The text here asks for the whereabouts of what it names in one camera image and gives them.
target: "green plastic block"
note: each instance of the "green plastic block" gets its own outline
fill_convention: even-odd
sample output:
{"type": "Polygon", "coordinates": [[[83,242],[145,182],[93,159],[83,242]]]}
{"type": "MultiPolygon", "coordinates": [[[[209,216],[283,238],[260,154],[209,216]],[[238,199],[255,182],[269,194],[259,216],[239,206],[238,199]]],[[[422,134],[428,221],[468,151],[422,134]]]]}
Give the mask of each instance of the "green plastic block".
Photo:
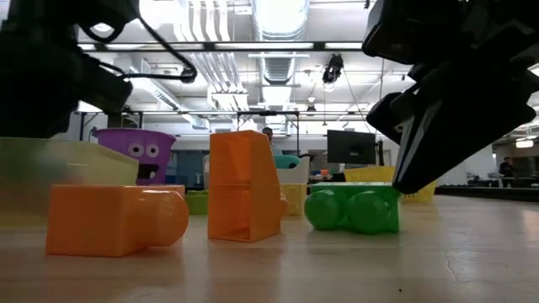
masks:
{"type": "Polygon", "coordinates": [[[185,195],[185,203],[190,215],[208,215],[208,191],[189,191],[185,195]]]}
{"type": "Polygon", "coordinates": [[[398,232],[400,195],[390,183],[318,183],[311,186],[305,217],[317,230],[398,232]]]}

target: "man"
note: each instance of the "man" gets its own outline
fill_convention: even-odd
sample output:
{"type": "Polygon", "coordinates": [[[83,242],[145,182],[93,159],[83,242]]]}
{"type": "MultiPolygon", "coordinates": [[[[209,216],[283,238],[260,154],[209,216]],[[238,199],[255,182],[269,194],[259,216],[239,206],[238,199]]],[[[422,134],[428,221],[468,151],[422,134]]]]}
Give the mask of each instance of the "man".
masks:
{"type": "Polygon", "coordinates": [[[271,146],[271,152],[273,152],[274,156],[279,156],[283,154],[283,151],[275,144],[273,144],[273,130],[271,130],[269,127],[264,127],[262,130],[263,134],[266,134],[268,136],[269,140],[269,146],[271,146]]]}
{"type": "Polygon", "coordinates": [[[515,168],[510,163],[511,158],[505,157],[504,161],[499,164],[499,173],[501,173],[504,178],[502,179],[502,184],[504,187],[509,187],[509,185],[513,185],[513,171],[515,168]]]}

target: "ceiling pipe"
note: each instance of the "ceiling pipe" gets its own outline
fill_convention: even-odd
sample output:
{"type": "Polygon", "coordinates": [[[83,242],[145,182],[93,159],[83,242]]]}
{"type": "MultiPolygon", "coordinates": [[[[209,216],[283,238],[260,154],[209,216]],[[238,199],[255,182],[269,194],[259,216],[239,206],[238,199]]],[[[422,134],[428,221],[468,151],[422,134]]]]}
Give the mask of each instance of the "ceiling pipe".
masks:
{"type": "MultiPolygon", "coordinates": [[[[202,15],[202,8],[200,0],[193,0],[193,33],[195,34],[195,38],[198,41],[205,41],[204,33],[202,33],[202,22],[201,22],[201,15],[202,15]]],[[[216,60],[213,56],[213,54],[210,53],[203,53],[202,58],[204,58],[204,61],[206,65],[210,68],[213,75],[216,77],[217,83],[221,87],[221,90],[223,92],[228,91],[228,85],[225,78],[222,76],[221,69],[216,63],[216,60]]]]}
{"type": "MultiPolygon", "coordinates": [[[[256,40],[301,41],[305,33],[309,0],[251,0],[256,40]]],[[[295,58],[261,58],[262,84],[287,84],[296,70],[295,58]]],[[[261,88],[267,103],[285,104],[292,89],[286,87],[261,88]]]]}
{"type": "MultiPolygon", "coordinates": [[[[211,41],[218,41],[217,33],[216,33],[216,21],[215,21],[215,15],[216,15],[216,8],[213,4],[213,0],[204,0],[205,1],[205,31],[208,34],[208,37],[211,41]]],[[[216,56],[217,61],[221,64],[223,70],[225,71],[225,74],[228,78],[229,83],[229,91],[237,91],[236,83],[233,81],[232,72],[228,66],[228,62],[225,60],[225,56],[223,53],[217,53],[213,54],[213,56],[216,56]]]]}
{"type": "MultiPolygon", "coordinates": [[[[189,17],[189,0],[178,0],[179,4],[179,22],[174,25],[174,33],[178,40],[187,40],[188,42],[195,41],[195,37],[191,33],[190,17],[189,17]]],[[[210,67],[206,64],[202,54],[189,55],[192,62],[199,68],[199,73],[204,77],[206,82],[211,86],[214,92],[220,92],[223,88],[217,83],[215,75],[211,72],[210,67]]]]}
{"type": "MultiPolygon", "coordinates": [[[[117,56],[114,60],[114,64],[127,73],[131,72],[144,72],[147,71],[149,64],[136,55],[123,54],[117,56]]],[[[181,105],[178,99],[169,92],[161,83],[154,79],[146,78],[134,78],[131,80],[136,88],[144,89],[149,92],[159,103],[166,104],[169,108],[179,111],[190,111],[181,105]]],[[[207,119],[202,119],[198,116],[191,114],[183,114],[183,118],[191,123],[194,129],[205,130],[208,129],[210,123],[207,119]]]]}
{"type": "MultiPolygon", "coordinates": [[[[228,34],[228,4],[227,0],[218,0],[219,4],[219,35],[223,41],[230,41],[228,34]]],[[[242,78],[239,76],[239,71],[236,66],[234,54],[228,52],[224,55],[225,61],[232,70],[232,82],[236,86],[239,93],[246,93],[243,90],[242,78]]]]}

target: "table surface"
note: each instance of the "table surface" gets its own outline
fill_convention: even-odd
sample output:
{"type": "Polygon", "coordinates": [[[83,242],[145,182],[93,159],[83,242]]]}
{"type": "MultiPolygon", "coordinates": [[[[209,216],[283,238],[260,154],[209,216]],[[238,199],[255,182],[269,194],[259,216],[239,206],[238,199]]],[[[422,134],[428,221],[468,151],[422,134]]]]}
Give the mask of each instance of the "table surface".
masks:
{"type": "Polygon", "coordinates": [[[46,256],[45,228],[0,230],[0,301],[537,302],[539,204],[437,196],[402,205],[398,235],[283,232],[206,240],[192,216],[168,249],[125,258],[46,256]]]}

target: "purple bucket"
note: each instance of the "purple bucket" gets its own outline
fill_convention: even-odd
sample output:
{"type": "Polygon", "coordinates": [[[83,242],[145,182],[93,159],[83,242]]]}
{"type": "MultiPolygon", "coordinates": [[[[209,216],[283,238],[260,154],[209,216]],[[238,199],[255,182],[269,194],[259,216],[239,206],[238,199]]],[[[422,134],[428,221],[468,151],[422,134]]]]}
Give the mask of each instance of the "purple bucket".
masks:
{"type": "Polygon", "coordinates": [[[152,130],[96,130],[100,145],[138,160],[139,185],[164,184],[174,136],[152,130]]]}

